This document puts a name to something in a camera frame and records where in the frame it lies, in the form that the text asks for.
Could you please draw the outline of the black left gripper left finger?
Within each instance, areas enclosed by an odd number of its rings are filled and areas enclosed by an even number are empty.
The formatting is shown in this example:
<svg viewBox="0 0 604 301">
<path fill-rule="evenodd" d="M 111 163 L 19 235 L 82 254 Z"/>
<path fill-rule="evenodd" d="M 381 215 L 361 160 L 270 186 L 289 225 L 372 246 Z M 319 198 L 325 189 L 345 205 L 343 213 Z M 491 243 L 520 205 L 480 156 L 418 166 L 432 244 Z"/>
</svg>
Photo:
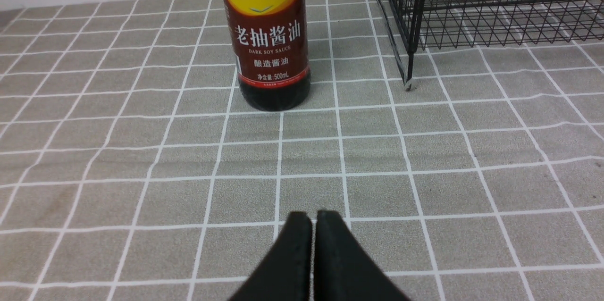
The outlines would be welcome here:
<svg viewBox="0 0 604 301">
<path fill-rule="evenodd" d="M 313 228 L 304 211 L 292 211 L 275 243 L 231 301 L 307 301 Z"/>
</svg>

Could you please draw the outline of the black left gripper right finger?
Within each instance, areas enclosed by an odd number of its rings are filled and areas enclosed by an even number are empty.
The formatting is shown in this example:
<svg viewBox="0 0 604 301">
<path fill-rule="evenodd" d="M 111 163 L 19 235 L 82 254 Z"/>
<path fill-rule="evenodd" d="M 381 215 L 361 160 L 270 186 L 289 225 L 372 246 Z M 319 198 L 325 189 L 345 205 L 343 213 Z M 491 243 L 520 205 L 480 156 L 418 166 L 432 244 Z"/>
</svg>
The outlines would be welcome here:
<svg viewBox="0 0 604 301">
<path fill-rule="evenodd" d="M 375 264 L 337 211 L 317 213 L 314 256 L 316 301 L 409 301 Z"/>
</svg>

